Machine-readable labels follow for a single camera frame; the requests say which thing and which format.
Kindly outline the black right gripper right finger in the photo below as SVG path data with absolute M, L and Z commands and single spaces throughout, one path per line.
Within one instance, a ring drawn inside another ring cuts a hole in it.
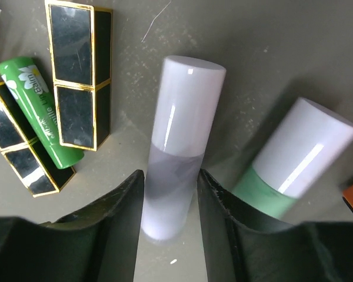
M 209 281 L 353 281 L 353 222 L 277 220 L 206 170 L 197 191 Z

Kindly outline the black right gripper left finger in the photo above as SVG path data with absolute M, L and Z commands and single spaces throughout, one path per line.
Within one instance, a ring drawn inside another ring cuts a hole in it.
M 132 281 L 144 173 L 55 222 L 0 217 L 0 281 Z

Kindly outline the white cap mint tube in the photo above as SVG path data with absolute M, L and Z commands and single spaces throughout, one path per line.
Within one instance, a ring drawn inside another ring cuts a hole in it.
M 280 219 L 352 141 L 353 123 L 298 98 L 232 192 Z

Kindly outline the white cap lilac tube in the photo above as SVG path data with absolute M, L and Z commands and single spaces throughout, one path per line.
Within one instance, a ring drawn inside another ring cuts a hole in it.
M 141 221 L 153 240 L 171 240 L 185 225 L 225 75 L 202 59 L 164 59 Z

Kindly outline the green lip balm stick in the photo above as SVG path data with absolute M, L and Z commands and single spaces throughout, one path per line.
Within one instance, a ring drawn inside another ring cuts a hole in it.
M 56 167 L 77 164 L 84 152 L 60 144 L 54 96 L 32 58 L 21 56 L 1 62 L 0 76 Z

